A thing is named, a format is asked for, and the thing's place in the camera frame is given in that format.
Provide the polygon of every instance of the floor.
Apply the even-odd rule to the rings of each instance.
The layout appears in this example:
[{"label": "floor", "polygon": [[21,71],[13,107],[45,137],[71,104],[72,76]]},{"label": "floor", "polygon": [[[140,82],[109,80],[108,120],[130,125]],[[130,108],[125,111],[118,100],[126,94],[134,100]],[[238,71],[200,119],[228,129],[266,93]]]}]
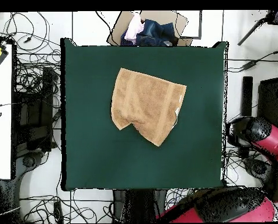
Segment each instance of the floor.
[{"label": "floor", "polygon": [[[228,67],[239,68],[249,60],[256,60],[268,53],[278,50],[278,26],[264,24],[256,30],[241,46],[237,43],[249,31],[257,20],[264,17],[267,10],[203,10],[202,13],[202,34],[200,40],[193,40],[192,46],[211,47],[218,41],[228,41]],[[45,36],[45,22],[36,12],[24,13],[34,23],[34,34],[40,37]],[[107,46],[106,39],[109,35],[107,26],[97,17],[95,12],[41,12],[50,24],[50,40],[55,44],[45,47],[37,53],[49,54],[51,49],[59,49],[61,37],[72,38],[78,46]],[[113,27],[119,12],[102,12],[110,27]],[[0,13],[0,32],[3,32],[4,25],[10,18],[10,13]],[[25,17],[17,15],[15,17],[18,30],[20,32],[32,32],[32,25]],[[14,31],[13,24],[9,27],[9,32]],[[33,48],[40,44],[39,40],[32,39],[28,43],[21,42],[24,48]],[[228,73],[228,95],[227,95],[227,120],[239,114],[241,102],[241,83],[243,76],[253,76],[253,100],[255,106],[258,101],[257,91],[260,81],[278,77],[278,54],[270,55],[264,61],[258,62],[257,66],[243,72]],[[253,108],[253,116],[256,114],[256,107]],[[55,126],[61,127],[61,120]],[[54,131],[56,143],[61,148],[60,130]],[[43,198],[49,199],[49,195],[56,194],[56,186],[60,179],[61,152],[53,149],[49,154],[48,161],[36,170],[25,175],[21,185],[20,197],[30,198],[21,201],[22,215],[25,215]],[[231,168],[228,172],[229,178],[237,185],[248,187],[260,186],[257,179],[249,176],[241,167]],[[64,192],[58,188],[58,195],[62,200],[70,204],[73,193]],[[90,207],[94,210],[97,219],[105,213],[103,207],[109,206],[113,199],[111,190],[76,190],[75,202],[79,208]],[[64,214],[70,212],[68,206],[62,205]],[[84,216],[93,217],[91,211],[85,211]],[[37,219],[38,216],[31,215],[29,219]],[[84,223],[80,216],[71,221],[72,223]],[[109,217],[103,218],[101,223],[110,223]]]}]

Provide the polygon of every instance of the towel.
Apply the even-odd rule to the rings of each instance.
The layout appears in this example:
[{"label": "towel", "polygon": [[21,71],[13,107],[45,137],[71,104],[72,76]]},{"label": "towel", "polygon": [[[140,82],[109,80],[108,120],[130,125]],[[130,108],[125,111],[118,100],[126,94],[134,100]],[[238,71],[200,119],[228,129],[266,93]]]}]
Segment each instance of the towel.
[{"label": "towel", "polygon": [[133,124],[160,146],[177,122],[186,86],[121,68],[112,96],[112,120],[119,130]]}]

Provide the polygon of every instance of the black pole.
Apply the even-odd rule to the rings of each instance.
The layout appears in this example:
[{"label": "black pole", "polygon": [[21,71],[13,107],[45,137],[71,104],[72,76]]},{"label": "black pole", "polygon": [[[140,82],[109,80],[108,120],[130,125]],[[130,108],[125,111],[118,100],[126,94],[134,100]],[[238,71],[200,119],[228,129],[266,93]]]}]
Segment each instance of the black pole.
[{"label": "black pole", "polygon": [[243,44],[243,42],[255,31],[255,29],[257,29],[260,25],[264,24],[266,20],[267,20],[266,18],[262,18],[261,20],[256,22],[253,28],[251,28],[250,31],[247,32],[247,34],[244,36],[244,38],[242,38],[242,40],[238,43],[238,46]]}]

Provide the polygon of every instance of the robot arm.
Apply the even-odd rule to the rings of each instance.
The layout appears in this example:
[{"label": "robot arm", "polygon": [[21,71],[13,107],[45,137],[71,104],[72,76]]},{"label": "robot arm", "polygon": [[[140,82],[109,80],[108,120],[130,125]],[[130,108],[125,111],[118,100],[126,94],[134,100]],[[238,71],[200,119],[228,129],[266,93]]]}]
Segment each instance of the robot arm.
[{"label": "robot arm", "polygon": [[262,117],[239,117],[227,124],[228,143],[251,146],[278,162],[278,128]]}]

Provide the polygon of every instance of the dark green cloth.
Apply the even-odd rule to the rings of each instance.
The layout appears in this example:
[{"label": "dark green cloth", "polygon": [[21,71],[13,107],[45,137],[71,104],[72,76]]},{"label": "dark green cloth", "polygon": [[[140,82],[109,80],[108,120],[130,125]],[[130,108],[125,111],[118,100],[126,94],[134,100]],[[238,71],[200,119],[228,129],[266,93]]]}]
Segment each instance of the dark green cloth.
[{"label": "dark green cloth", "polygon": [[[226,43],[76,47],[64,39],[64,44],[67,190],[221,185]],[[114,125],[110,108],[120,68],[187,85],[178,123],[160,147],[133,125],[121,131]]]}]

